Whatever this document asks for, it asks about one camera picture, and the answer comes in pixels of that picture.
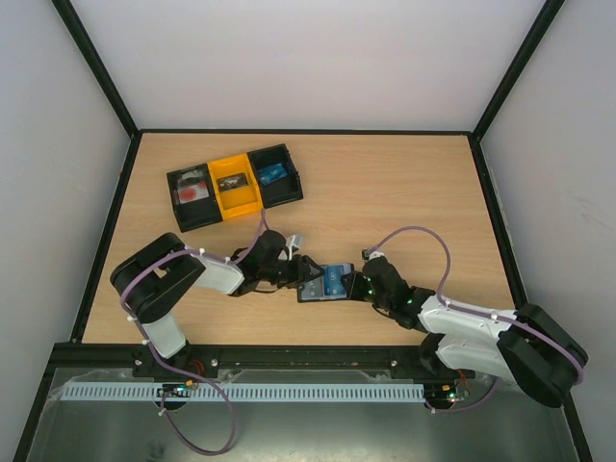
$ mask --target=white backdrop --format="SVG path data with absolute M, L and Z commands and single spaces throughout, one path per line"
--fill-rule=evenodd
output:
M 472 130 L 543 0 L 73 0 L 140 128 Z
M 529 298 L 590 356 L 573 391 L 616 454 L 616 4 L 566 2 L 484 138 Z
M 0 14 L 0 461 L 67 342 L 128 137 L 50 1 Z

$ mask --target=wooden surface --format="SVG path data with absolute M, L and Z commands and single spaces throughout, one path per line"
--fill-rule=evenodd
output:
M 180 234 L 166 173 L 285 142 L 304 199 L 268 209 L 269 226 L 304 236 L 300 253 L 318 263 L 354 263 L 361 250 L 405 225 L 427 226 L 453 259 L 447 295 L 513 306 L 466 137 L 376 135 L 145 134 L 133 168 L 84 336 L 86 343 L 137 343 L 109 276 L 119 263 L 172 231 L 194 247 L 230 255 L 254 235 L 258 215 Z M 384 247 L 409 285 L 436 288 L 442 248 L 419 232 Z M 228 345 L 416 345 L 423 334 L 398 327 L 368 303 L 296 303 L 296 292 L 240 298 L 192 288 L 174 308 L 190 342 Z

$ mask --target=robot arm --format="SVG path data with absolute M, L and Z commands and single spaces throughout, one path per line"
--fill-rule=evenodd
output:
M 203 250 L 189 249 L 177 236 L 166 233 L 120 264 L 112 272 L 111 282 L 122 295 L 148 267 L 174 252 L 192 250 L 148 273 L 126 299 L 156 350 L 169 359 L 187 344 L 171 310 L 191 286 L 230 296 L 254 292 L 262 281 L 278 289 L 298 287 L 323 274 L 310 257 L 296 254 L 300 245 L 299 236 L 285 240 L 281 234 L 267 230 L 247 254 L 247 249 L 241 248 L 233 259 L 221 259 Z
M 296 253 L 300 243 L 298 236 L 286 240 L 267 230 L 253 247 L 240 248 L 232 259 L 223 260 L 202 249 L 189 249 L 167 233 L 118 266 L 111 280 L 122 295 L 136 277 L 158 266 L 158 272 L 148 273 L 134 286 L 126 302 L 156 350 L 170 359 L 187 345 L 171 309 L 192 285 L 230 296 L 259 292 L 262 282 L 278 289 L 300 287 L 323 275 L 312 259 Z M 173 252 L 182 255 L 158 265 Z M 427 333 L 420 352 L 429 371 L 486 372 L 516 381 L 535 400 L 559 407 L 578 380 L 578 369 L 519 325 L 549 338 L 579 368 L 588 361 L 586 352 L 538 306 L 499 311 L 446 299 L 429 289 L 409 287 L 384 254 L 374 252 L 364 258 L 361 272 L 343 276 L 347 297 L 371 303 L 404 328 Z
M 349 298 L 371 303 L 402 327 L 427 333 L 421 360 L 429 371 L 447 367 L 489 373 L 517 382 L 544 405 L 559 407 L 578 380 L 578 370 L 559 351 L 506 320 L 549 337 L 582 367 L 588 361 L 581 346 L 536 305 L 501 311 L 439 299 L 434 291 L 409 287 L 382 253 L 366 257 L 363 271 L 343 281 Z

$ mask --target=red object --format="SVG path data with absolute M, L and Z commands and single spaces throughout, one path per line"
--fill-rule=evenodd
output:
M 178 192 L 180 198 L 184 201 L 193 200 L 196 197 L 194 188 L 184 188 Z
M 188 364 L 193 365 L 196 369 L 196 373 L 199 375 L 203 375 L 203 373 L 205 373 L 205 366 L 203 366 L 203 363 L 198 359 L 192 359 L 188 362 Z
M 467 391 L 470 393 L 471 385 L 469 384 L 469 381 L 466 379 L 466 375 L 460 369 L 458 369 L 458 373 L 460 374 L 460 383 L 462 383 L 464 385 L 464 388 L 466 388 Z

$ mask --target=metal floor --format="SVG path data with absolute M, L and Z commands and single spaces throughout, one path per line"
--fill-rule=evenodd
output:
M 55 385 L 71 377 L 60 375 Z M 306 379 L 301 374 L 295 380 L 283 376 L 285 382 Z M 309 376 L 319 377 L 317 372 Z M 326 376 L 331 379 L 331 372 Z M 348 383 L 358 376 L 346 373 L 339 378 Z M 250 378 L 269 380 L 280 383 L 281 375 Z M 472 383 L 480 395 L 481 383 Z M 54 398 L 41 416 L 29 462 L 203 460 L 176 439 L 153 402 L 62 401 L 58 390 L 50 395 Z M 514 389 L 500 389 L 482 407 L 450 416 L 431 415 L 419 403 L 399 402 L 238 402 L 235 409 L 236 445 L 217 461 L 578 460 L 562 411 L 545 408 Z M 206 449 L 220 448 L 228 436 L 224 403 L 189 402 L 173 417 L 190 440 Z

